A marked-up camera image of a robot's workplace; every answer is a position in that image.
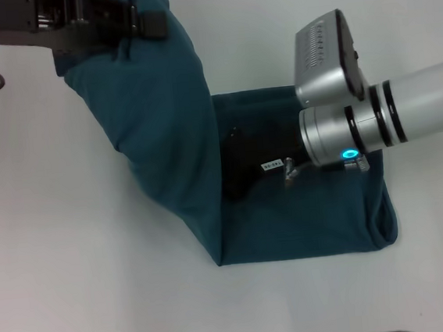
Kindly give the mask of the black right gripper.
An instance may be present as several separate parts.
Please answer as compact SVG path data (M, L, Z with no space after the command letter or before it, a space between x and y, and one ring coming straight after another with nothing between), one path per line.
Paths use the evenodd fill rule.
M295 123L269 126L252 134L235 127L220 150L223 196L229 200L243 199L258 181L284 171L287 159L298 167L312 164Z

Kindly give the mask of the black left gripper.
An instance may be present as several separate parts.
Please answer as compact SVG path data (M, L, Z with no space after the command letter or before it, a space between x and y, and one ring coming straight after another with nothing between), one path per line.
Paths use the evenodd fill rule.
M59 53L110 48L122 39L164 40L166 14L120 0L0 0L0 45Z

